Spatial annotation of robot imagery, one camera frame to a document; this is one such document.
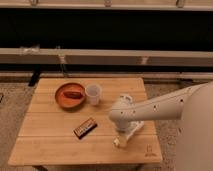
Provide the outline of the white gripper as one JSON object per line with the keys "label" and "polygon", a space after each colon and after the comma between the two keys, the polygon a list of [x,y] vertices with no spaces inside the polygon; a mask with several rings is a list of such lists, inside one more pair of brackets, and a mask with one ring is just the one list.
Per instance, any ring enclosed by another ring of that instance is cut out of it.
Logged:
{"label": "white gripper", "polygon": [[[131,127],[131,123],[128,121],[116,121],[115,126],[118,132],[126,132]],[[119,147],[124,148],[127,146],[127,136],[124,133],[119,133],[117,139]]]}

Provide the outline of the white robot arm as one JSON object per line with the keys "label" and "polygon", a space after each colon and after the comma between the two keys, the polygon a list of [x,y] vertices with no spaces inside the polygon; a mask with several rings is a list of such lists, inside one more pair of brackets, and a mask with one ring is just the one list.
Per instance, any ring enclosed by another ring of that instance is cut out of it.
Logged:
{"label": "white robot arm", "polygon": [[122,94],[112,105],[109,118],[125,134],[135,131],[133,122],[180,119],[175,171],[213,171],[213,82],[139,103]]}

